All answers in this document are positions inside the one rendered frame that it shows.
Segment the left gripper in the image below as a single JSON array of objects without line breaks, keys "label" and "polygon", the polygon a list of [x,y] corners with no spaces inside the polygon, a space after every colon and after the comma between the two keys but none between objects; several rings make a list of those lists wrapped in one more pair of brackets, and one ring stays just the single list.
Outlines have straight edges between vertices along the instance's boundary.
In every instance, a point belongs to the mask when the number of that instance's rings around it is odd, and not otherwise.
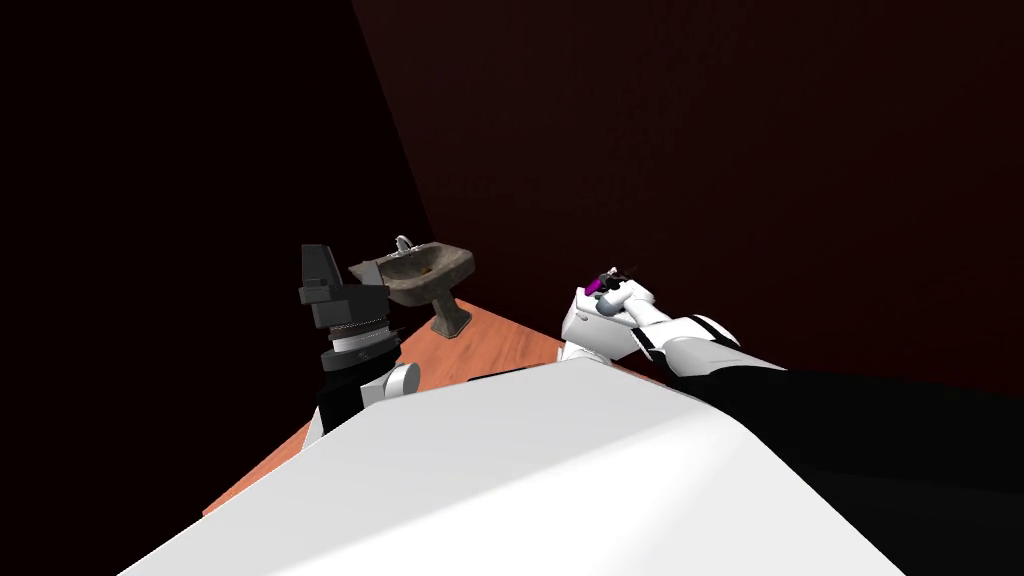
[{"label": "left gripper", "polygon": [[348,268],[360,284],[344,284],[329,246],[301,246],[300,302],[311,307],[318,329],[366,324],[389,314],[389,289],[375,260]]}]

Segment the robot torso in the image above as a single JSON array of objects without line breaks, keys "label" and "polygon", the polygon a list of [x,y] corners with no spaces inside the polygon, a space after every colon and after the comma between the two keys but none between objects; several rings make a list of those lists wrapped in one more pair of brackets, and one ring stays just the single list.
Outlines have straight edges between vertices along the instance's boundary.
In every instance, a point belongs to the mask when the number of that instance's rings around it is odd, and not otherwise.
[{"label": "robot torso", "polygon": [[903,576],[723,412],[590,360],[377,403],[119,576]]}]

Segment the brown stone pedestal sink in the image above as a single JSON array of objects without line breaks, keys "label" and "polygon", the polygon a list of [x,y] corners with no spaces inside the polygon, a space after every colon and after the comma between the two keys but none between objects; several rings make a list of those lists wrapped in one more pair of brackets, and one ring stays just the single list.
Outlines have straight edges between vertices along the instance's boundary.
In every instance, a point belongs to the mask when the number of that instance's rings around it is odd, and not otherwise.
[{"label": "brown stone pedestal sink", "polygon": [[459,306],[452,290],[474,272],[471,251],[440,242],[415,245],[399,235],[393,252],[373,260],[391,301],[406,307],[433,307],[430,328],[435,333],[453,339],[470,323],[471,313]]}]

